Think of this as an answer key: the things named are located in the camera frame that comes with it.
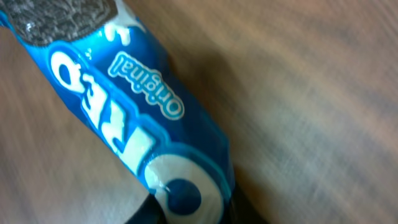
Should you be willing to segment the blue oreo packet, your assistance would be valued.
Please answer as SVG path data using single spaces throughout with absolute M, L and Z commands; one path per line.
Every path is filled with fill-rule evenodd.
M 227 137 L 125 2 L 2 1 L 1 25 L 167 223 L 224 222 L 235 186 Z

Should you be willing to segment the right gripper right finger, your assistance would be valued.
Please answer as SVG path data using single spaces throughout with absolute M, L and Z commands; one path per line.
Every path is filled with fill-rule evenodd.
M 243 189 L 236 184 L 228 210 L 230 224 L 267 224 L 254 205 L 249 201 Z

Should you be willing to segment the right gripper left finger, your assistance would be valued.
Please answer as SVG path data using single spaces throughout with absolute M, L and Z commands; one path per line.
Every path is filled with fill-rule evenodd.
M 155 197 L 149 194 L 136 213 L 125 224 L 167 224 L 164 212 Z

